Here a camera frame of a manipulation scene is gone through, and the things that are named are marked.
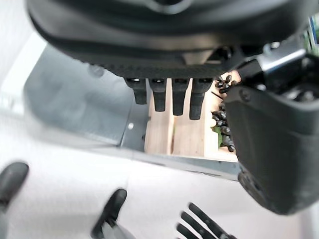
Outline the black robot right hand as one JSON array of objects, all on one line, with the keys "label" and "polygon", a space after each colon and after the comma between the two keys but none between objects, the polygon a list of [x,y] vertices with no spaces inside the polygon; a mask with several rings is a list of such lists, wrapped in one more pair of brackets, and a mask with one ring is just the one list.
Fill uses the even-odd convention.
[{"label": "black robot right hand", "polygon": [[176,230],[186,239],[236,239],[234,235],[226,232],[196,204],[189,203],[188,209],[196,216],[196,219],[186,211],[182,211],[180,218],[198,235],[182,223],[178,223]]}]

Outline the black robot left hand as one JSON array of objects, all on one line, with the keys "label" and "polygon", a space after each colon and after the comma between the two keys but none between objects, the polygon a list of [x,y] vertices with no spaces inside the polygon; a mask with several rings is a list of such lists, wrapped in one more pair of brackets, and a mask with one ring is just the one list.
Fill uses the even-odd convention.
[{"label": "black robot left hand", "polygon": [[235,70],[225,98],[238,179],[279,215],[319,199],[319,58],[304,47],[316,0],[28,0],[37,32],[72,58],[148,80],[163,111],[167,78],[193,80],[190,118],[212,79]]}]

